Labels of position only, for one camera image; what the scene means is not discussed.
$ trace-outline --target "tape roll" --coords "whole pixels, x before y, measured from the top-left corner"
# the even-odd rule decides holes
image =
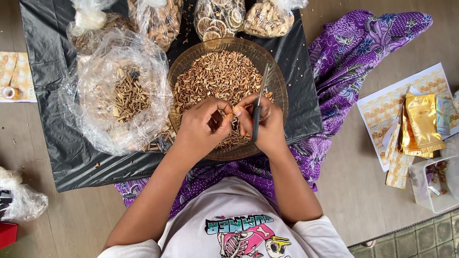
[[[17,100],[17,99],[19,99],[19,96],[21,95],[21,92],[19,91],[18,88],[5,87],[1,94],[2,94],[4,99]]]

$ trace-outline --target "hand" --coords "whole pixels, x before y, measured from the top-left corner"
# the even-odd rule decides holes
[[[239,119],[241,135],[252,134],[252,103],[258,98],[259,93],[253,93],[241,100],[234,108],[233,113]],[[260,125],[255,144],[268,157],[275,155],[279,150],[285,149],[287,143],[284,136],[284,123],[282,110],[268,98],[262,96],[260,100]]]
[[[225,112],[225,118],[222,118],[218,110]],[[178,151],[194,163],[198,162],[231,133],[232,111],[229,102],[215,97],[199,102],[183,114],[170,151]]]

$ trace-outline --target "white t-shirt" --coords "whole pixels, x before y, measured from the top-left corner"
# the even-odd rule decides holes
[[[156,243],[114,246],[99,258],[351,258],[326,216],[290,229],[266,198],[238,177],[191,200]]]

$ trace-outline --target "black plastic sheet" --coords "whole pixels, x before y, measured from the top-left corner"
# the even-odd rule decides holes
[[[169,65],[186,49],[200,42],[193,27],[194,8],[188,10],[195,3],[196,0],[184,1],[187,19],[182,19],[180,34],[167,52]],[[252,5],[246,2],[246,9]],[[61,118],[57,89],[76,57],[66,36],[66,27],[75,16],[71,1],[27,0],[20,1],[20,7],[40,118],[57,191],[149,177],[164,154],[136,152],[115,157],[101,153],[94,150],[79,132],[68,127]],[[118,12],[127,17],[127,3],[119,0],[106,12]],[[293,13],[295,23],[284,37],[260,39],[244,33],[236,35],[268,50],[284,75],[289,100],[284,128],[288,144],[323,130],[300,12],[295,10]],[[196,167],[217,163],[203,159]]]

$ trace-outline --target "red box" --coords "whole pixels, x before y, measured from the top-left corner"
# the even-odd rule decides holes
[[[0,249],[16,242],[17,225],[0,222]]]

